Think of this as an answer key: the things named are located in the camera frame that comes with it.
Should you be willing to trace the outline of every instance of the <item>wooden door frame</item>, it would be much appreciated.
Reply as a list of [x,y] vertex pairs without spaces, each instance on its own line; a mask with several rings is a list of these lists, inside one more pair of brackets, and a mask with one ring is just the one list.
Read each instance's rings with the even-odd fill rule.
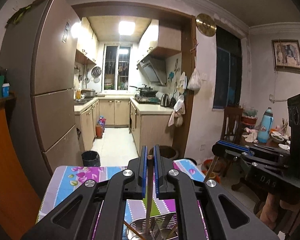
[[[146,17],[157,19],[166,25],[181,29],[181,72],[184,71],[189,80],[195,67],[195,51],[191,52],[191,49],[194,48],[196,44],[195,16],[165,7],[134,2],[104,1],[82,3],[73,5],[72,7],[80,18],[104,15]],[[185,155],[193,99],[194,92],[192,90],[186,90],[186,114],[183,115],[182,126],[175,127],[172,144],[172,147],[179,151],[179,158],[183,158]]]

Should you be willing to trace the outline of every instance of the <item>window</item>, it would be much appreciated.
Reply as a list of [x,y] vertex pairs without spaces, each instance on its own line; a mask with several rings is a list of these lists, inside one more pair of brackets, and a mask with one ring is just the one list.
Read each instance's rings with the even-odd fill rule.
[[103,90],[128,90],[130,46],[105,46]]
[[213,108],[238,106],[241,93],[241,41],[226,30],[217,27],[217,71]]

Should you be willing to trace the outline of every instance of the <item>floral tablecloth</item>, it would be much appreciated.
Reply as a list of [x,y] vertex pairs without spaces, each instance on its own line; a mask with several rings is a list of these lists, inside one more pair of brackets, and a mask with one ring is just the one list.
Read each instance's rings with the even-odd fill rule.
[[[191,179],[203,181],[204,174],[187,159],[174,161],[175,169],[185,172]],[[77,187],[88,179],[101,182],[110,179],[119,171],[125,170],[127,167],[75,167],[75,166],[59,166],[56,168],[51,181],[47,187],[46,193],[42,200],[37,222],[46,214],[60,204],[68,197]],[[153,190],[153,200],[151,216],[175,212],[176,206],[173,199],[159,200],[155,197],[155,189]],[[135,219],[146,217],[146,200],[127,200],[124,219],[127,223]],[[125,237],[125,226],[123,229],[122,239]]]

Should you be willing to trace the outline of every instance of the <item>light switch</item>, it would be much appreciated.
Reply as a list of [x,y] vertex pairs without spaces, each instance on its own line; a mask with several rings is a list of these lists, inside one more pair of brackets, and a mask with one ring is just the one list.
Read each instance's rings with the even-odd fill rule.
[[201,80],[207,81],[208,80],[208,75],[206,73],[202,73]]

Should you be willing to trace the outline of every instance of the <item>electric kettle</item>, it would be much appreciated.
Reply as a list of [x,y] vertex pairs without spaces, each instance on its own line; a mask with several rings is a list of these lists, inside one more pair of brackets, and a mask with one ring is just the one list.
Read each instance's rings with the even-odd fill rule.
[[170,106],[168,94],[163,94],[160,100],[160,106]]

